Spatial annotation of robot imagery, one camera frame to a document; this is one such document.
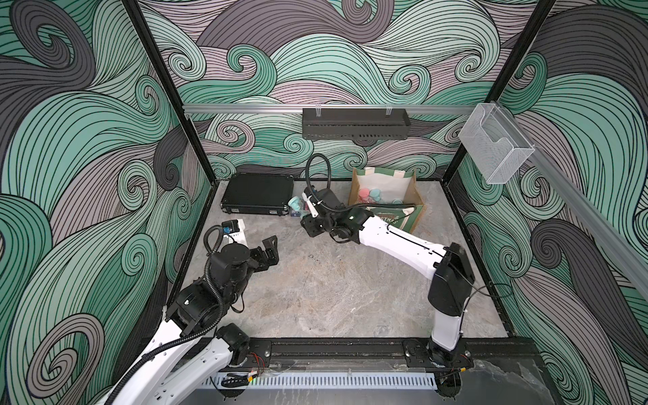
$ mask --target wave pattern wall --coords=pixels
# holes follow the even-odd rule
[[[120,0],[0,3],[3,404],[94,403],[157,327],[209,184],[150,71]]]
[[[517,0],[140,4],[185,103],[394,105],[483,101],[510,53],[502,45],[515,42],[535,7]],[[207,123],[205,149],[223,178],[236,171],[302,176],[313,150],[333,159],[338,178],[364,165],[440,178],[458,147],[448,135],[457,117],[415,118],[417,139],[372,153],[384,142],[298,141],[299,117],[192,117]]]
[[[648,264],[648,4],[576,3],[557,3],[500,101]],[[451,188],[565,403],[645,404],[648,303],[542,174],[527,162],[486,186],[467,157]]]

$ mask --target marble surface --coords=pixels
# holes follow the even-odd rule
[[[325,182],[313,185],[320,189]],[[430,281],[419,272],[374,248],[337,244],[326,234],[310,238],[298,217],[225,214],[220,200],[226,187],[227,182],[219,184],[203,232],[241,218],[251,248],[277,235],[279,264],[252,276],[244,294],[245,311],[230,310],[221,325],[234,322],[258,338],[429,336],[434,314],[427,300]],[[304,187],[304,182],[296,181],[294,195]],[[346,202],[351,182],[333,181],[331,188]],[[419,181],[417,188],[427,208],[413,234],[444,245],[466,246],[441,185]],[[201,237],[183,287],[202,275],[206,253]],[[470,261],[475,285],[482,286],[472,256]],[[241,307],[240,300],[235,306]],[[507,336],[491,299],[480,294],[470,300],[463,331],[468,338]]]

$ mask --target red wire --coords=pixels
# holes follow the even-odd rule
[[[263,368],[265,369],[266,362],[257,353],[250,352],[250,354],[252,354],[254,356],[254,359],[257,361],[257,372],[259,373],[259,375],[263,374],[263,370],[259,369],[259,366],[261,365],[261,362],[263,362]]]

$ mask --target metal rail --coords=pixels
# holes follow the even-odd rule
[[[639,253],[565,176],[542,147],[536,146],[536,150],[529,156],[529,161],[541,171],[544,178],[565,201],[565,204],[587,227],[610,261],[623,272],[623,275],[630,280],[639,294],[648,299],[648,272],[646,272],[646,264]]]
[[[404,108],[408,114],[470,115],[475,105],[443,106],[423,104],[185,104],[186,114],[301,114],[304,108]]]

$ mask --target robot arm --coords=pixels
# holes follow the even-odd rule
[[[367,218],[358,232],[360,243],[382,250],[409,264],[428,280],[446,254],[445,246],[417,238],[396,227],[389,226],[377,216]]]
[[[311,212],[301,221],[309,236],[328,232],[334,240],[371,246],[432,280],[428,292],[435,312],[432,341],[446,352],[453,351],[475,281],[465,250],[455,243],[446,247],[417,238],[362,207],[345,207],[330,189],[307,188],[302,197]]]
[[[261,248],[249,249],[242,220],[224,222],[221,225],[231,243],[210,254],[206,271],[220,292],[225,312],[235,303],[248,285],[253,273],[262,272],[279,262],[277,237],[263,241]],[[218,303],[203,277],[184,288],[167,310],[157,332],[133,365],[150,351],[180,337],[195,336],[197,330],[205,330],[217,317]],[[214,338],[200,354],[171,373],[188,351],[200,341],[201,336],[173,346],[144,363],[125,381],[117,396],[111,400],[119,405],[172,405],[179,404],[209,376],[229,364],[241,364],[248,353],[249,337],[236,325],[230,323],[218,329]],[[97,405],[107,403],[108,391]]]

